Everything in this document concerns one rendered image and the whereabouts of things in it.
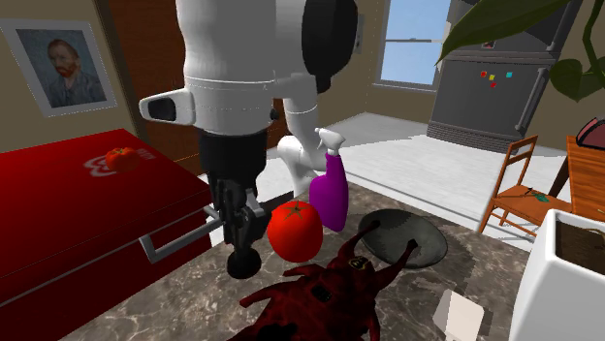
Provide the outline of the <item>wooden table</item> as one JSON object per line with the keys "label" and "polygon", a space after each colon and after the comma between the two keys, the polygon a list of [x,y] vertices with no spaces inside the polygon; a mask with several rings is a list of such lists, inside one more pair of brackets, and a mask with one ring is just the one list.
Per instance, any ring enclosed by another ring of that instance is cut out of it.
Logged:
{"label": "wooden table", "polygon": [[605,222],[605,150],[579,146],[567,136],[566,151],[549,195],[556,197],[569,181],[572,213]]}

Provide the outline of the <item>dark grey plate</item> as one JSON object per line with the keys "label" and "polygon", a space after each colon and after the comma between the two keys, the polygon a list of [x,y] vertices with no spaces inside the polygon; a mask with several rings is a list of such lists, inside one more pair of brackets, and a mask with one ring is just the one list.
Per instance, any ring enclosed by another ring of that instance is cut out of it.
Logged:
{"label": "dark grey plate", "polygon": [[422,216],[402,209],[379,209],[362,218],[358,231],[373,221],[378,221],[380,226],[367,233],[362,242],[370,253],[387,264],[398,260],[410,239],[415,239],[419,246],[413,250],[405,268],[429,267],[439,263],[447,254],[444,234]]}

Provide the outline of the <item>potted plant in white planter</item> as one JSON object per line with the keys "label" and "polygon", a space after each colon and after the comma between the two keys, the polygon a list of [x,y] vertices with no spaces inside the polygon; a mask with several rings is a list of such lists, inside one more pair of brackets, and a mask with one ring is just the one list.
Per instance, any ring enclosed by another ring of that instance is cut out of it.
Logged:
{"label": "potted plant in white planter", "polygon": [[[479,0],[441,54],[525,31],[569,2]],[[605,341],[605,214],[550,209],[529,255],[509,341]]]}

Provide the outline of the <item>small red tomato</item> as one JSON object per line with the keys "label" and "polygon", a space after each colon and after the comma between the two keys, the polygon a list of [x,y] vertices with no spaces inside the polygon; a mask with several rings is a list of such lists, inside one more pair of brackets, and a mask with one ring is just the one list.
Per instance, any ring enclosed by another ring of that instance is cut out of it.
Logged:
{"label": "small red tomato", "polygon": [[139,163],[140,156],[131,147],[115,148],[106,154],[106,165],[110,171],[132,171]]}

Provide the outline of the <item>window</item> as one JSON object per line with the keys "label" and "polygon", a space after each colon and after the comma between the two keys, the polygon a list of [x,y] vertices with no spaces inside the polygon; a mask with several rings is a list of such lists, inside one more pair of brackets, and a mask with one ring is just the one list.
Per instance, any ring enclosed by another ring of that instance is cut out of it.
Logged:
{"label": "window", "polygon": [[380,87],[434,93],[442,44],[450,32],[453,0],[385,0],[377,70]]}

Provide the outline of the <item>purple spray bottle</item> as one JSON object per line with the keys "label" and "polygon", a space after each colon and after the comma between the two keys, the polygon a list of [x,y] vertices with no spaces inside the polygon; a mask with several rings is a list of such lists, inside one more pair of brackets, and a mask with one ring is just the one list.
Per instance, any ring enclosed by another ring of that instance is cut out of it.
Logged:
{"label": "purple spray bottle", "polygon": [[309,203],[317,210],[326,228],[341,232],[345,227],[349,203],[346,172],[339,154],[345,138],[325,128],[316,128],[315,132],[320,138],[318,148],[327,148],[326,171],[311,181]]}

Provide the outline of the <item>dark red round object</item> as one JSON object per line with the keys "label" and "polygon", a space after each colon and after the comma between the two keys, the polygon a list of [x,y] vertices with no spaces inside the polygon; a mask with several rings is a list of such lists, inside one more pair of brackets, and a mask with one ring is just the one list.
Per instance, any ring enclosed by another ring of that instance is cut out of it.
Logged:
{"label": "dark red round object", "polygon": [[576,136],[576,143],[582,147],[605,150],[605,118],[594,117]]}

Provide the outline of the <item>large red tomato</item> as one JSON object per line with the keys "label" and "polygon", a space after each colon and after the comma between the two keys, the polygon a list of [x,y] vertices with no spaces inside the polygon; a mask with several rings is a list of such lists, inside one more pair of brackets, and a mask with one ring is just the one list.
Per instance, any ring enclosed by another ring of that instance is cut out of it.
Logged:
{"label": "large red tomato", "polygon": [[323,225],[308,202],[288,201],[274,209],[267,228],[274,252],[290,263],[314,258],[323,243]]}

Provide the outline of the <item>grey refrigerator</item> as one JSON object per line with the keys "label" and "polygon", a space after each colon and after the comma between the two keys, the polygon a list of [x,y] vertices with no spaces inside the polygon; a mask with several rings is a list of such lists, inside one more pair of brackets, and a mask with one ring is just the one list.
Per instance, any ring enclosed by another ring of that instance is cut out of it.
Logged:
{"label": "grey refrigerator", "polygon": [[449,53],[427,136],[499,153],[522,140],[581,4],[571,0],[522,33]]}

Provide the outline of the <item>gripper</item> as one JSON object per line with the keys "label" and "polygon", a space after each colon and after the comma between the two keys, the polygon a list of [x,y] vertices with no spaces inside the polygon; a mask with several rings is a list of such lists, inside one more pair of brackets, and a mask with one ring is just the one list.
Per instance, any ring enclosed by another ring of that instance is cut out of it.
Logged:
{"label": "gripper", "polygon": [[262,265],[252,244],[263,237],[271,217],[251,189],[256,188],[257,176],[266,166],[268,133],[198,133],[201,166],[207,172],[214,208],[224,222],[224,240],[234,246],[227,261],[228,273],[236,279],[250,278]]}

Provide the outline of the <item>wooden chair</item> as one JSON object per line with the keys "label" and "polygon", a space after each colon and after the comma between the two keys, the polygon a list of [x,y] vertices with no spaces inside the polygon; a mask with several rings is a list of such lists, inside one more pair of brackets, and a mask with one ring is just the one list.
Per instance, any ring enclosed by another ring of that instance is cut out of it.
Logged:
{"label": "wooden chair", "polygon": [[[540,227],[550,209],[557,209],[565,212],[572,211],[572,205],[570,202],[562,201],[545,193],[544,194],[550,200],[549,202],[538,201],[532,196],[523,197],[523,193],[528,188],[533,188],[535,191],[538,191],[534,187],[527,187],[522,184],[531,160],[531,156],[533,154],[533,150],[537,143],[537,139],[538,136],[535,135],[529,138],[514,141],[509,144],[497,181],[494,185],[493,192],[488,201],[481,223],[477,229],[478,233],[482,233],[484,231],[489,218],[493,216],[499,219],[500,226],[502,226],[504,223],[508,223],[510,226],[520,231],[523,231],[531,236],[536,236],[535,232],[532,232],[527,228],[510,221],[507,218],[508,214],[511,213],[524,221]],[[525,163],[516,184],[506,190],[500,190],[507,167],[520,161],[524,161]]]}

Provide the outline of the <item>framed portrait wall picture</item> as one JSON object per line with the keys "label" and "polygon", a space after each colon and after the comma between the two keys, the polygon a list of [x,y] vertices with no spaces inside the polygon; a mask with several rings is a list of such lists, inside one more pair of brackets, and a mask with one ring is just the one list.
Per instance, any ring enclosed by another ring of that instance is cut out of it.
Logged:
{"label": "framed portrait wall picture", "polygon": [[89,22],[0,18],[0,31],[44,117],[117,106]]}

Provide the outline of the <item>small white box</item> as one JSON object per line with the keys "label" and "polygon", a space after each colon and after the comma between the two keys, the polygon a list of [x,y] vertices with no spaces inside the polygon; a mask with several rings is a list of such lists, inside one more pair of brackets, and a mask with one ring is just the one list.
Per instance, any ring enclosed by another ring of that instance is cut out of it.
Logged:
{"label": "small white box", "polygon": [[433,315],[445,341],[476,341],[484,317],[484,308],[470,299],[446,290]]}

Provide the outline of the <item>dark red creature toy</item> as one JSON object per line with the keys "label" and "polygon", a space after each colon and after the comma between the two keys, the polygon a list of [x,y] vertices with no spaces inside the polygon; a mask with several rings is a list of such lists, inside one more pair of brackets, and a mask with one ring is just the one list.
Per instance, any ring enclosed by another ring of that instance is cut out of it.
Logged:
{"label": "dark red creature toy", "polygon": [[380,341],[375,299],[398,276],[418,243],[409,240],[395,263],[375,270],[354,249],[379,226],[374,220],[343,243],[327,266],[311,263],[288,269],[283,275],[297,280],[267,286],[241,299],[244,308],[262,300],[268,304],[254,324],[227,341],[364,341],[364,334],[369,341]]}

